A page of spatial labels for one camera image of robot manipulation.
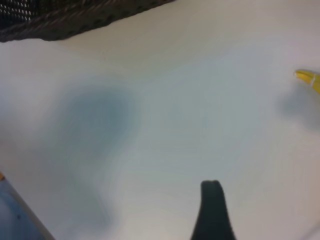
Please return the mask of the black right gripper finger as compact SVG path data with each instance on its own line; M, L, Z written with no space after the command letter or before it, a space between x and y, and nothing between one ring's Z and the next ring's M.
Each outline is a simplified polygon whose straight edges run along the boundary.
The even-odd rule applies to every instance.
M200 185L201 201L192 240L234 240L222 185L205 180Z

